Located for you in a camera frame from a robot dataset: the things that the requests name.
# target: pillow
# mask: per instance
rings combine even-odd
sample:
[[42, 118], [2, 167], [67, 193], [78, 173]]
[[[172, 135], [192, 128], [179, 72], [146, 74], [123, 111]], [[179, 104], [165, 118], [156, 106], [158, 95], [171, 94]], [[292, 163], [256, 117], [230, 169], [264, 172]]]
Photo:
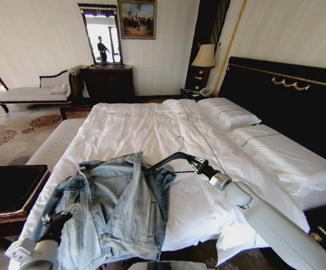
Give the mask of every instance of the pillow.
[[254, 114], [226, 98], [207, 98], [197, 103], [210, 118], [221, 122], [225, 132], [231, 128], [247, 127], [261, 122]]
[[227, 133], [245, 153], [274, 173], [291, 195], [326, 190], [326, 159], [267, 127], [255, 125]]
[[68, 91], [68, 83], [61, 83], [55, 86], [49, 94], [65, 94]]

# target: framed painting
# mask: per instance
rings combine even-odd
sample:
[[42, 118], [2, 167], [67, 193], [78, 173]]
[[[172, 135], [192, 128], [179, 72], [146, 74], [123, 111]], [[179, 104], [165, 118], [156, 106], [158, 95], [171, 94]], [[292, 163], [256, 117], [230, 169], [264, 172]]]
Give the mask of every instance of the framed painting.
[[156, 1], [120, 0], [119, 11], [123, 39], [155, 39]]

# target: robotic arm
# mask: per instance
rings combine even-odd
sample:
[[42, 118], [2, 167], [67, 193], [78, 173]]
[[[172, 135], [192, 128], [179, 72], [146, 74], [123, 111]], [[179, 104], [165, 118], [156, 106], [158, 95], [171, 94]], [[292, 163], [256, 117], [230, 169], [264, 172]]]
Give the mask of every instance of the robotic arm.
[[[213, 169], [207, 160], [175, 153], [145, 170], [149, 174], [174, 159], [185, 159], [197, 174], [204, 174], [209, 183], [224, 192], [225, 198], [238, 206], [247, 222], [269, 244], [269, 246], [291, 267], [298, 270], [326, 270], [324, 249], [278, 209], [256, 195], [243, 182], [233, 182], [227, 174]], [[57, 269], [56, 253], [61, 230], [66, 221], [79, 207], [79, 197], [63, 212], [54, 214], [55, 209], [43, 218], [47, 226], [37, 243], [29, 238], [14, 242], [6, 255], [20, 262], [20, 270]]]
[[239, 207], [249, 225], [291, 267], [326, 270], [326, 252], [311, 236], [245, 183], [233, 182], [227, 174], [214, 170], [207, 160], [179, 152], [150, 167], [145, 173], [174, 159], [186, 159], [197, 174], [207, 176], [209, 183], [224, 192], [225, 199]]

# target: lampshade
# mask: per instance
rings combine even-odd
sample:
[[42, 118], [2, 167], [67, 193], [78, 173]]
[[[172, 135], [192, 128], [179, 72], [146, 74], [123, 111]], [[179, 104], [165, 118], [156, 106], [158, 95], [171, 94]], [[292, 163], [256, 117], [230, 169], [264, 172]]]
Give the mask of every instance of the lampshade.
[[192, 66], [211, 67], [214, 63], [214, 44], [202, 44]]

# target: nightstand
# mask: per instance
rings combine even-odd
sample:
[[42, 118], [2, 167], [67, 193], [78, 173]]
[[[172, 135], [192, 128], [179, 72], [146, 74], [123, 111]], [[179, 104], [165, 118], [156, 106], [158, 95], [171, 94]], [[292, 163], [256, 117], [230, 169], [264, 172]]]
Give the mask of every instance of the nightstand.
[[60, 108], [60, 115], [63, 120], [66, 120], [68, 117], [66, 116], [66, 113], [68, 112], [90, 112], [93, 108], [91, 106], [86, 106], [86, 107], [61, 107]]
[[0, 247], [18, 236], [50, 176], [47, 165], [0, 166]]
[[182, 89], [182, 88], [180, 89], [180, 95], [183, 98], [188, 98], [190, 100], [195, 100], [195, 101], [199, 101], [199, 100], [204, 100], [206, 98], [210, 98], [210, 97], [203, 97], [201, 94], [198, 95], [196, 92], [193, 92], [193, 90], [190, 90], [190, 89]]

